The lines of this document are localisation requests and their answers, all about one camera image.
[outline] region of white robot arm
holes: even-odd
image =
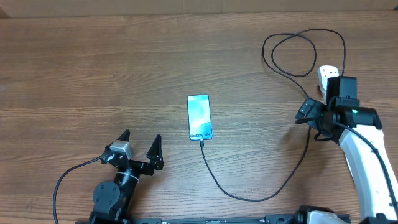
[[[367,125],[357,125],[353,129],[378,149],[386,165],[392,189],[398,193],[397,179],[384,148],[383,131]],[[361,206],[361,219],[376,217],[376,214],[383,213],[387,219],[397,220],[386,179],[375,153],[362,139],[347,129],[341,134],[339,144],[351,168]]]
[[[356,78],[339,77],[335,70],[320,67],[318,77],[325,104],[307,98],[296,115],[296,123],[307,123],[318,130],[315,140],[332,140],[345,152],[358,191],[361,223],[397,220],[394,193],[398,194],[398,183],[384,148],[379,116],[373,108],[359,107]],[[342,221],[333,213],[314,210],[308,212],[306,222]]]

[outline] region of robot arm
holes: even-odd
[[[334,141],[346,159],[358,191],[363,223],[369,219],[397,220],[397,179],[384,148],[382,124],[373,108],[359,106],[356,78],[328,79],[325,103],[307,98],[296,114],[296,123],[307,123],[318,130],[316,141]],[[322,212],[309,212],[322,217]]]
[[[386,165],[393,191],[398,192],[397,179],[384,148],[383,131],[376,129],[375,126],[366,125],[357,125],[353,129],[362,134],[378,149]],[[351,175],[358,191],[361,219],[376,217],[376,214],[383,213],[387,219],[397,220],[382,168],[371,148],[348,130],[344,130],[341,134],[339,144],[346,154]]]
[[[132,224],[127,217],[132,195],[140,175],[154,175],[163,169],[162,137],[157,135],[150,147],[149,162],[132,160],[133,151],[129,142],[130,131],[126,130],[116,141],[105,147],[103,164],[110,163],[118,168],[113,181],[97,185],[93,192],[94,208],[89,222],[76,224]]]

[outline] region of cable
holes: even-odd
[[[55,202],[56,202],[56,199],[57,199],[58,188],[59,188],[59,186],[60,186],[60,184],[61,184],[62,179],[63,179],[69,172],[71,172],[72,170],[77,169],[77,168],[82,167],[82,166],[85,166],[85,165],[88,165],[88,164],[91,164],[91,163],[93,163],[93,162],[95,162],[95,161],[98,161],[98,160],[100,160],[103,156],[104,156],[104,154],[98,156],[98,157],[95,158],[95,159],[92,159],[92,160],[90,160],[90,161],[87,161],[87,162],[84,162],[84,163],[79,164],[79,165],[77,165],[77,166],[74,166],[74,167],[68,169],[67,171],[65,171],[65,172],[62,174],[62,176],[60,177],[60,179],[59,179],[58,182],[57,182],[57,185],[55,186],[54,196],[53,196],[53,198],[52,198],[52,213],[54,214],[54,221],[55,221],[55,224],[59,224],[59,223],[58,223],[58,218],[57,218],[57,209],[56,209],[56,207],[55,207]]]
[[[316,49],[316,47],[315,47],[315,44],[314,44],[308,37],[305,37],[305,36],[303,36],[303,35],[300,35],[300,34],[302,34],[302,33],[304,33],[304,32],[308,32],[308,31],[312,31],[312,30],[322,30],[322,31],[332,32],[332,33],[334,33],[334,34],[337,34],[337,35],[341,38],[341,41],[343,42],[343,48],[344,48],[343,68],[342,68],[342,70],[341,70],[341,76],[343,76],[343,75],[344,75],[344,70],[345,70],[345,65],[346,65],[346,44],[345,44],[345,41],[344,41],[343,36],[341,36],[338,32],[333,31],[333,30],[329,30],[329,29],[308,29],[308,30],[304,30],[304,31],[301,31],[301,32],[298,32],[298,33],[295,33],[295,34],[294,34],[294,33],[272,34],[272,35],[268,36],[268,37],[265,39],[265,41],[264,41],[264,43],[263,43],[263,45],[262,45],[262,50],[261,50],[261,56],[262,56],[262,59],[263,59],[264,63],[265,63],[272,71],[274,71],[274,72],[278,73],[279,75],[282,75],[283,77],[285,77],[285,78],[289,79],[290,81],[294,82],[294,83],[303,91],[303,93],[305,94],[305,96],[306,96],[307,98],[309,97],[308,93],[304,90],[304,88],[303,88],[298,82],[296,82],[296,81],[295,81],[293,78],[291,78],[291,77],[305,77],[305,76],[307,76],[308,74],[310,74],[310,73],[312,72],[312,70],[313,70],[313,68],[314,68],[314,66],[315,66],[315,63],[317,62],[317,49]],[[281,41],[272,49],[272,52],[271,52],[271,60],[272,60],[272,63],[275,65],[275,67],[277,67],[277,68],[279,69],[279,71],[276,70],[276,69],[274,69],[274,68],[272,68],[272,67],[268,64],[268,62],[267,62],[267,60],[266,60],[266,58],[265,58],[265,55],[264,55],[264,49],[265,49],[267,40],[268,40],[269,38],[271,38],[271,37],[275,37],[275,36],[278,36],[278,35],[289,35],[289,37],[286,37],[285,39],[281,40]],[[291,39],[291,38],[293,38],[293,37],[301,37],[301,38],[303,38],[303,39],[309,41],[310,44],[311,44],[312,47],[313,47],[314,60],[313,60],[312,67],[311,67],[311,69],[310,69],[307,73],[305,73],[305,74],[303,74],[303,75],[295,75],[295,74],[286,72],[285,70],[281,69],[281,68],[276,64],[276,62],[275,62],[275,60],[274,60],[274,51],[275,51],[275,49],[276,49],[281,43],[283,43],[283,42],[285,42],[286,40],[289,40],[289,39]],[[297,120],[296,123],[306,123],[306,122],[308,122],[308,121],[312,121],[312,120],[316,120],[316,119],[318,119],[318,118],[304,118],[304,119],[299,119],[299,120]],[[262,202],[262,201],[269,200],[269,199],[275,197],[275,196],[285,187],[286,183],[290,180],[290,178],[293,176],[293,174],[295,173],[295,171],[299,168],[299,166],[300,166],[301,162],[303,161],[303,159],[304,159],[304,157],[305,157],[305,154],[307,153],[307,150],[308,150],[308,145],[309,145],[309,143],[310,143],[310,133],[311,133],[311,127],[309,127],[309,129],[308,129],[307,143],[306,143],[306,145],[305,145],[304,153],[303,153],[303,155],[301,156],[301,158],[300,158],[298,164],[296,165],[296,167],[294,168],[294,170],[292,171],[292,173],[289,175],[289,177],[286,179],[286,181],[282,184],[282,186],[279,188],[279,190],[277,190],[273,195],[271,195],[271,196],[269,196],[269,197],[266,197],[266,198],[263,198],[263,199],[245,199],[245,198],[240,198],[240,197],[231,195],[230,193],[228,193],[227,191],[225,191],[225,190],[221,187],[221,185],[218,183],[218,181],[216,180],[216,177],[215,177],[214,174],[212,173],[212,171],[211,171],[211,169],[210,169],[210,167],[209,167],[209,165],[208,165],[208,163],[207,163],[207,161],[206,161],[205,153],[204,153],[204,150],[203,150],[203,149],[204,149],[204,146],[205,146],[205,143],[204,143],[203,140],[200,140],[200,148],[201,148],[201,154],[202,154],[202,156],[203,156],[203,160],[205,161],[205,164],[206,164],[206,166],[207,166],[207,169],[209,170],[209,173],[211,174],[213,180],[216,182],[216,185],[218,186],[218,188],[219,188],[224,194],[226,194],[227,196],[229,196],[229,197],[231,197],[231,198],[234,198],[234,199],[237,199],[237,200],[246,201],[246,202]]]
[[[328,102],[328,111],[331,111],[331,105],[333,103],[333,101],[337,100],[337,96],[332,96]]]
[[[334,137],[328,137],[328,138],[323,138],[323,139],[319,139],[319,136],[322,134],[321,131],[318,131],[318,133],[313,137],[314,140],[316,141],[331,141],[334,139]]]
[[[333,30],[330,30],[330,29],[319,29],[319,28],[316,28],[316,29],[304,30],[304,31],[298,32],[298,33],[296,33],[296,34],[294,34],[294,33],[272,34],[272,35],[268,36],[268,37],[265,39],[265,41],[264,41],[264,43],[263,43],[263,45],[262,45],[262,50],[261,50],[261,56],[262,56],[262,59],[263,59],[264,63],[265,63],[272,71],[274,71],[274,72],[278,73],[279,75],[282,75],[283,77],[285,77],[285,78],[289,79],[290,81],[294,82],[294,83],[304,92],[304,94],[305,94],[305,96],[306,96],[307,98],[308,98],[308,94],[307,94],[307,92],[304,90],[304,88],[303,88],[298,82],[296,82],[293,78],[291,78],[291,77],[305,77],[305,76],[307,76],[309,73],[312,72],[312,70],[313,70],[313,68],[314,68],[314,66],[315,66],[315,63],[317,62],[317,48],[315,47],[315,44],[314,44],[308,37],[305,37],[305,36],[301,35],[301,34],[304,33],[304,32],[308,32],[308,31],[312,31],[312,30],[328,31],[328,32],[332,32],[332,33],[334,33],[334,34],[337,34],[337,35],[340,37],[341,41],[343,42],[343,50],[344,50],[343,68],[341,69],[341,76],[343,76],[343,75],[344,75],[345,66],[346,66],[346,43],[345,43],[345,41],[344,41],[343,36],[341,36],[338,32],[333,31]],[[268,62],[267,62],[267,60],[266,60],[266,57],[265,57],[265,55],[264,55],[264,49],[265,49],[267,40],[270,39],[271,37],[275,37],[275,36],[278,36],[278,35],[289,35],[289,37],[286,37],[285,39],[281,40],[277,45],[275,45],[275,47],[274,47],[274,48],[272,49],[272,51],[271,51],[271,60],[272,60],[272,63],[275,65],[275,67],[277,67],[277,68],[279,69],[279,71],[276,70],[276,69],[274,69],[274,68],[272,68],[272,67],[268,64]],[[291,39],[291,38],[293,38],[293,37],[301,37],[301,38],[303,38],[303,39],[309,41],[310,44],[311,44],[312,47],[313,47],[313,53],[314,53],[313,64],[312,64],[312,66],[311,66],[311,69],[310,69],[307,73],[305,73],[305,74],[303,74],[303,75],[295,75],[295,74],[286,72],[285,70],[281,69],[281,68],[276,64],[276,62],[275,62],[275,60],[274,60],[274,51],[275,51],[275,49],[276,49],[281,43],[283,43],[283,42],[285,42],[286,40],[289,40],[289,39]]]
[[[231,198],[233,198],[233,199],[242,200],[242,201],[245,201],[245,202],[263,202],[263,201],[269,200],[269,199],[275,197],[277,194],[279,194],[279,192],[285,187],[285,185],[287,184],[287,182],[290,180],[290,178],[293,176],[293,174],[294,174],[294,173],[296,172],[296,170],[299,168],[299,166],[300,166],[301,162],[303,161],[303,159],[304,159],[304,157],[305,157],[305,154],[307,153],[307,150],[308,150],[308,145],[309,145],[309,143],[310,143],[310,133],[311,133],[311,127],[309,127],[309,129],[308,129],[307,143],[305,144],[304,153],[303,153],[303,155],[301,156],[301,158],[300,158],[298,164],[296,165],[296,167],[294,168],[294,170],[292,171],[292,173],[288,176],[288,178],[285,180],[285,182],[282,184],[282,186],[279,188],[279,190],[277,190],[277,191],[276,191],[274,194],[272,194],[271,196],[266,197],[266,198],[263,198],[263,199],[246,199],[246,198],[241,198],[241,197],[237,197],[237,196],[231,195],[230,193],[228,193],[227,191],[225,191],[225,190],[221,187],[221,185],[218,183],[218,181],[216,180],[216,177],[215,177],[214,174],[212,173],[212,171],[211,171],[209,165],[207,164],[207,160],[206,160],[206,157],[205,157],[205,152],[204,152],[204,150],[203,150],[203,148],[204,148],[204,146],[205,146],[204,141],[203,141],[203,140],[200,140],[199,143],[200,143],[200,148],[201,148],[201,154],[202,154],[202,156],[203,156],[203,160],[205,161],[205,164],[206,164],[206,166],[207,166],[207,169],[209,170],[210,175],[213,177],[214,182],[216,182],[217,187],[218,187],[224,194],[226,194],[227,196],[229,196],[229,197],[231,197]]]
[[[335,126],[339,126],[339,127],[341,127],[341,128],[347,129],[348,131],[351,131],[352,133],[354,133],[355,135],[357,135],[360,139],[362,139],[362,141],[364,141],[364,142],[372,149],[372,152],[376,155],[377,159],[378,159],[379,162],[380,162],[380,166],[381,166],[381,169],[382,169],[382,171],[383,171],[384,178],[386,179],[387,188],[388,188],[388,191],[389,191],[389,193],[390,193],[392,206],[394,206],[394,210],[395,210],[396,216],[397,216],[397,218],[398,218],[398,202],[397,202],[397,200],[396,200],[396,196],[394,195],[394,191],[393,191],[393,189],[392,189],[392,184],[391,184],[391,180],[390,180],[390,177],[389,177],[389,174],[388,174],[388,171],[387,171],[386,164],[384,163],[382,157],[380,156],[379,150],[376,149],[376,148],[372,145],[372,143],[370,143],[362,134],[359,134],[359,133],[358,133],[357,131],[355,131],[354,129],[352,129],[352,128],[346,126],[346,125],[337,123],[337,122],[333,122],[333,124],[334,124]]]

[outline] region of wood grain surface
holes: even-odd
[[[294,124],[303,94],[264,65],[262,42],[275,33],[333,29],[347,44],[345,74],[358,78],[362,105],[382,119],[398,174],[397,23],[394,11],[1,19],[0,223],[53,223],[60,175],[101,154],[125,129],[139,160],[156,134],[163,137],[164,170],[141,177],[135,217],[260,217],[306,204],[358,222],[356,189],[343,151],[332,142],[311,140],[302,165],[271,200],[224,195],[199,143],[189,140],[186,97],[210,95],[214,139],[205,154],[220,184],[240,197],[271,195],[299,161],[307,127]],[[338,36],[306,36],[317,46],[316,68],[341,69]],[[266,45],[268,58],[280,39]],[[305,73],[313,50],[305,40],[290,40],[275,60]],[[297,80],[321,98],[316,70]],[[67,175],[57,198],[60,223],[86,220],[93,189],[114,173],[96,162]]]

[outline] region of smartphone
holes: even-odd
[[[209,95],[188,96],[187,103],[190,139],[212,139],[213,127],[211,126]]]

